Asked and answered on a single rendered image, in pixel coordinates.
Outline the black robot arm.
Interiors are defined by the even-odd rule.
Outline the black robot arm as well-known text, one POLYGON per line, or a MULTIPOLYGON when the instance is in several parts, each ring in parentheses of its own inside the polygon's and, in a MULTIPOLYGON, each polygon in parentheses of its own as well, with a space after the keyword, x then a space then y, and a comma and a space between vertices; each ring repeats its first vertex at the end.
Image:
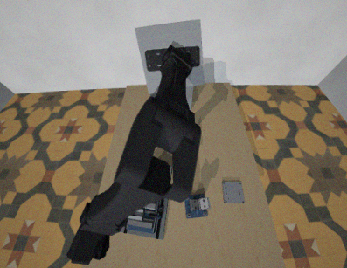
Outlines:
POLYGON ((173 47, 145 52, 147 70, 162 74, 158 95, 150 96, 136 116, 114 183, 83 209, 80 227, 66 254, 74 264, 89 265, 92 258, 104 258, 110 236, 142 207, 164 198, 181 203, 191 195, 201 128, 186 99, 186 78, 191 62, 192 67, 200 65, 200 49, 173 47), (172 184, 170 165, 153 156, 156 146, 173 154, 172 184))

